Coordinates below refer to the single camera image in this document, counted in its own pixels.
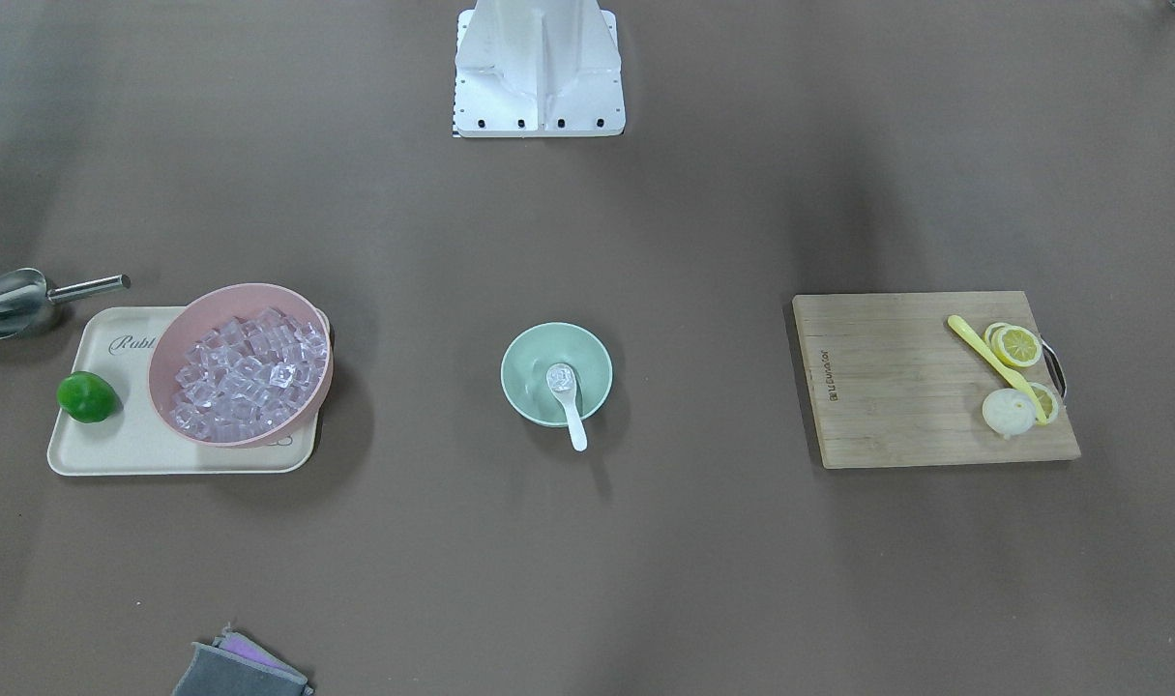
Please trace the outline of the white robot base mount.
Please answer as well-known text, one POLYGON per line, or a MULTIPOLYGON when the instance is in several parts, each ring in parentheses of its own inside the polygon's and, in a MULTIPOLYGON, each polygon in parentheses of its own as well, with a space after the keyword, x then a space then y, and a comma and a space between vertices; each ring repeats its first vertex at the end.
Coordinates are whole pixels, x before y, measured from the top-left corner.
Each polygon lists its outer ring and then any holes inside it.
POLYGON ((455 39, 455 138, 626 130, 617 18, 596 1, 478 1, 455 39))

